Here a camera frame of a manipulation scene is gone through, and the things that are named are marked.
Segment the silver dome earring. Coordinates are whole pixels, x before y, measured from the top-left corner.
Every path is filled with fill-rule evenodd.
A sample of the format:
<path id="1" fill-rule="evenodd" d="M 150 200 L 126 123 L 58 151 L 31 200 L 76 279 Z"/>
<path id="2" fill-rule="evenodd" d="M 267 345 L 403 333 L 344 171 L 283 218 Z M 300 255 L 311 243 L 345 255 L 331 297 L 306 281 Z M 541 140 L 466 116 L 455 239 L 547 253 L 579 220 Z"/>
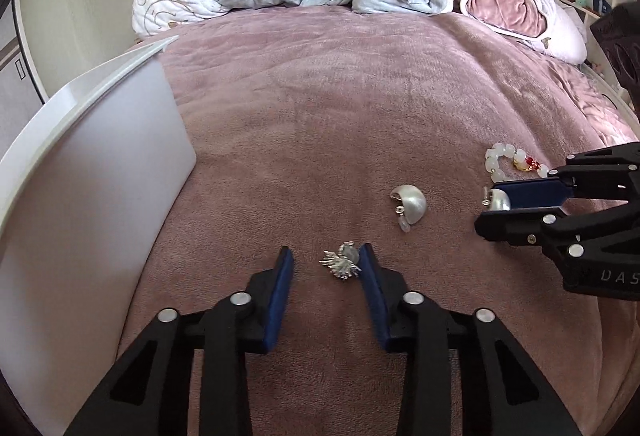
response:
<path id="1" fill-rule="evenodd" d="M 392 190 L 390 198 L 398 202 L 395 212 L 403 232 L 420 222 L 426 213 L 426 199 L 423 192 L 414 185 L 400 185 Z"/>
<path id="2" fill-rule="evenodd" d="M 485 188 L 482 201 L 484 208 L 490 212 L 510 211 L 511 201 L 505 191 L 496 188 Z"/>

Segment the silver spiky earring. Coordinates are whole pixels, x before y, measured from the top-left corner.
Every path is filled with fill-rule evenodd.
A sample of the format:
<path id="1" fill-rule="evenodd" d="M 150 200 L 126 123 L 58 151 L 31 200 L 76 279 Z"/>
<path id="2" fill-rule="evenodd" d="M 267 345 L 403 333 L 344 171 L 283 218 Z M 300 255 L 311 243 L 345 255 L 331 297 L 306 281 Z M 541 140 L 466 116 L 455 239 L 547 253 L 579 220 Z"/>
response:
<path id="1" fill-rule="evenodd" d="M 334 278 L 346 281 L 357 278 L 361 272 L 359 266 L 359 252 L 354 241 L 345 241 L 335 251 L 326 251 L 319 263 L 326 268 Z"/>

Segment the white storage box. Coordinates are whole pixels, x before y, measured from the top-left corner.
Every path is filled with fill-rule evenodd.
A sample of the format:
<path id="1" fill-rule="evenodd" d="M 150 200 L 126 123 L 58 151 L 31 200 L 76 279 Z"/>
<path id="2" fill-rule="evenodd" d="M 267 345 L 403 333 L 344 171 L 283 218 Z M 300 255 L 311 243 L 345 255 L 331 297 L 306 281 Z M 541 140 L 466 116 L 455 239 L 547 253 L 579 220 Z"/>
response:
<path id="1" fill-rule="evenodd" d="M 196 162 L 160 54 L 59 89 L 1 161 L 1 430 L 59 435 L 116 359 L 140 274 Z"/>

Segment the pink velvet pillow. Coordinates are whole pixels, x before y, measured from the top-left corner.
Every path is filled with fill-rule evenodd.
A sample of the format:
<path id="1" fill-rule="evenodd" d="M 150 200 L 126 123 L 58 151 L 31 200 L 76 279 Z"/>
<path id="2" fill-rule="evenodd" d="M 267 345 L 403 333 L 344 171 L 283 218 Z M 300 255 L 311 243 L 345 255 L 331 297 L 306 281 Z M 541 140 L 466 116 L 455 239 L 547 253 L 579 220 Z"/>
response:
<path id="1" fill-rule="evenodd" d="M 454 8 L 535 52 L 572 66 L 587 59 L 577 12 L 558 0 L 454 0 Z"/>

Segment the pink bed blanket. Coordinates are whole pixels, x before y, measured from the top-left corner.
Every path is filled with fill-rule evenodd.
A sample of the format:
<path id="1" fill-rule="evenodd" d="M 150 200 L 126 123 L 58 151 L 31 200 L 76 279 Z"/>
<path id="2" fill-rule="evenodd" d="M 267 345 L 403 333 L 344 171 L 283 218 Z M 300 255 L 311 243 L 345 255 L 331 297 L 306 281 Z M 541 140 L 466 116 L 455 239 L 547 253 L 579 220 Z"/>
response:
<path id="1" fill-rule="evenodd" d="M 548 166 L 634 133 L 584 74 L 462 14 L 239 11 L 175 30 L 160 58 L 198 160 L 157 238 L 124 344 L 172 306 L 198 312 L 270 267 L 295 274 L 277 348 L 247 360 L 258 435 L 395 433 L 405 360 L 375 339 L 359 282 L 319 260 L 345 241 L 440 306 L 491 308 L 602 435 L 639 383 L 639 308 L 564 291 L 538 248 L 479 237 L 504 142 Z M 400 185 L 426 213 L 403 232 Z"/>

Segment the grey sliding wardrobe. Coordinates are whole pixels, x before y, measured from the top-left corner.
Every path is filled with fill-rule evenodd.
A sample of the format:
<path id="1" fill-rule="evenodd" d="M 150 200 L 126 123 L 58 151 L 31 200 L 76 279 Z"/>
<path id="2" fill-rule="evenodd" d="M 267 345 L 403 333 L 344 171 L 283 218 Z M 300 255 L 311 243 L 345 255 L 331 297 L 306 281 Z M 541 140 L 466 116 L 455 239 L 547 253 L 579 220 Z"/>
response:
<path id="1" fill-rule="evenodd" d="M 1 17 L 0 36 L 0 156 L 43 106 L 23 54 L 14 3 Z"/>

